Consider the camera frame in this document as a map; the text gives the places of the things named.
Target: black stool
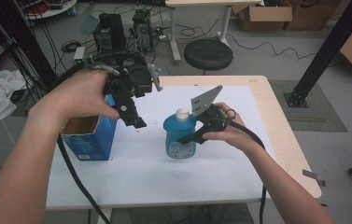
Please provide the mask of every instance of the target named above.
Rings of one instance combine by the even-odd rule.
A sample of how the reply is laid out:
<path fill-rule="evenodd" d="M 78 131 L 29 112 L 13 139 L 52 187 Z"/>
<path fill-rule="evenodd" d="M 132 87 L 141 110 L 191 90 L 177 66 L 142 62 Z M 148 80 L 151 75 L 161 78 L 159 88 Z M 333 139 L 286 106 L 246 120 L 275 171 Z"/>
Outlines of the black stool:
<path fill-rule="evenodd" d="M 185 61 L 191 66 L 206 71 L 228 67 L 233 59 L 232 50 L 224 43 L 213 39 L 198 39 L 190 42 L 184 50 Z"/>

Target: floor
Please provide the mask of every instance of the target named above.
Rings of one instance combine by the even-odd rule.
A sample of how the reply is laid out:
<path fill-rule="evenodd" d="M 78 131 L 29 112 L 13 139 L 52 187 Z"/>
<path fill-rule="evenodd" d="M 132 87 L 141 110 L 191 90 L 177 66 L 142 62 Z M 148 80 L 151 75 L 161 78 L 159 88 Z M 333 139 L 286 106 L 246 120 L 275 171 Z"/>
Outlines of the floor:
<path fill-rule="evenodd" d="M 68 17 L 64 13 L 46 19 L 45 23 L 58 49 L 68 40 L 75 39 L 84 43 L 87 39 L 92 39 L 92 36 L 82 35 L 79 27 L 87 16 L 97 8 L 106 12 L 117 10 L 117 13 L 121 13 L 133 9 L 133 6 L 120 7 L 120 5 L 104 3 L 93 5 L 80 3 L 77 4 L 76 17 Z M 222 13 L 222 7 L 178 8 L 179 20 L 176 23 L 190 27 L 201 26 L 207 36 L 214 36 L 221 25 Z M 125 29 L 131 24 L 131 16 L 133 16 L 132 12 L 122 14 Z M 168 16 L 167 12 L 162 13 L 164 23 L 167 25 Z M 153 20 L 155 24 L 159 23 L 158 18 Z M 49 42 L 42 35 L 40 27 L 40 24 L 43 24 L 42 22 L 37 22 L 34 28 L 35 33 L 41 40 L 39 42 L 41 48 L 48 56 L 51 64 L 54 64 Z M 324 30 L 315 32 L 243 32 L 239 29 L 236 20 L 231 18 L 227 38 L 235 55 L 234 60 L 227 68 L 210 72 L 209 75 L 264 75 L 269 79 L 299 80 L 314 56 L 298 59 L 295 51 L 299 57 L 317 52 L 333 25 L 334 21 L 331 21 Z M 179 39 L 181 54 L 185 45 L 190 42 L 188 39 L 181 39 L 186 37 L 183 34 L 197 36 L 202 33 L 199 28 L 195 29 L 195 34 L 192 33 L 191 29 L 184 31 L 182 29 L 185 28 L 177 27 L 176 36 Z M 270 42 L 273 49 L 269 44 L 257 49 L 244 49 L 236 44 L 232 36 L 240 45 L 249 48 Z M 278 53 L 287 48 L 293 48 L 295 51 L 287 50 L 278 56 L 274 53 L 274 49 Z M 167 41 L 161 42 L 156 49 L 155 64 L 162 69 L 161 76 L 195 76 L 201 74 L 202 71 L 191 68 L 184 62 L 173 65 L 170 46 Z M 73 56 L 72 54 L 64 55 L 63 63 L 66 67 L 72 65 Z M 146 56 L 148 57 L 147 61 L 150 61 L 153 54 L 150 53 Z M 0 69 L 10 71 L 15 69 L 7 55 L 0 57 Z M 62 71 L 64 69 L 59 65 L 57 72 L 61 73 Z M 335 58 L 331 62 L 331 67 L 327 68 L 318 81 L 318 84 L 329 98 L 348 132 L 294 132 L 294 134 L 313 172 L 317 173 L 319 179 L 326 181 L 326 187 L 321 187 L 322 197 L 318 200 L 326 205 L 326 209 L 336 223 L 352 223 L 352 177 L 346 172 L 348 168 L 352 167 L 352 75 Z M 0 165 L 17 140 L 23 123 L 24 118 L 21 117 L 7 117 L 0 121 Z M 259 204 L 249 203 L 248 207 L 255 222 L 258 223 Z M 184 207 L 175 207 L 174 211 L 177 217 L 182 218 L 186 215 Z M 45 223 L 88 223 L 88 214 L 87 210 L 48 211 Z M 274 205 L 270 202 L 267 203 L 264 214 L 265 223 L 283 223 Z M 97 214 L 92 212 L 91 221 L 94 223 L 96 220 Z M 112 220 L 114 224 L 129 223 L 128 209 L 115 209 Z"/>

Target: plastic bottle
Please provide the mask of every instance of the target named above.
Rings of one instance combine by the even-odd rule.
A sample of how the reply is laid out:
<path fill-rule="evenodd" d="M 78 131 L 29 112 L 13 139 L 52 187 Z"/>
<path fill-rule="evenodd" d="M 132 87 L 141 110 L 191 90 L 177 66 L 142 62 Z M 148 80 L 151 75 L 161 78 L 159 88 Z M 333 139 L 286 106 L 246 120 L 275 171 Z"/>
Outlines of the plastic bottle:
<path fill-rule="evenodd" d="M 186 159 L 195 154 L 196 143 L 190 142 L 182 145 L 178 139 L 195 132 L 196 119 L 187 108 L 180 108 L 163 123 L 166 134 L 166 152 L 174 159 Z"/>

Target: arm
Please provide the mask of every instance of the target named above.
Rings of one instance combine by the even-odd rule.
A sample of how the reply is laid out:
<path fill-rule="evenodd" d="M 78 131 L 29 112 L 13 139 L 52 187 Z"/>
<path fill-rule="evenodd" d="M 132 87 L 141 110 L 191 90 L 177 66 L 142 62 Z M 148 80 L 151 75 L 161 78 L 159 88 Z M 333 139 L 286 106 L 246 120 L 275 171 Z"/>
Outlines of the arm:
<path fill-rule="evenodd" d="M 218 105 L 223 111 L 230 109 L 224 103 Z M 236 115 L 235 122 L 244 125 L 239 115 Z M 246 154 L 286 223 L 332 223 L 331 217 L 317 200 L 246 133 L 228 126 L 223 132 L 205 133 L 203 138 L 224 140 Z"/>
<path fill-rule="evenodd" d="M 31 110 L 15 147 L 0 170 L 0 223 L 42 223 L 54 148 L 60 129 L 72 117 L 118 112 L 102 94 L 108 74 L 79 72 Z"/>

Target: black chair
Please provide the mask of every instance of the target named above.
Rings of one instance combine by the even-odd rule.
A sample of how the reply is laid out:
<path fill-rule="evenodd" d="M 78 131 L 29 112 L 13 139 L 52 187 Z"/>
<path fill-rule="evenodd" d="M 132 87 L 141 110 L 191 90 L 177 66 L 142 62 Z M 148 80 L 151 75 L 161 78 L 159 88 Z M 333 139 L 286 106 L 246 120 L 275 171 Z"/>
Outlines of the black chair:
<path fill-rule="evenodd" d="M 217 71 L 228 67 L 233 59 L 232 50 L 214 39 L 198 39 L 190 42 L 184 50 L 185 61 L 191 66 L 206 71 Z"/>

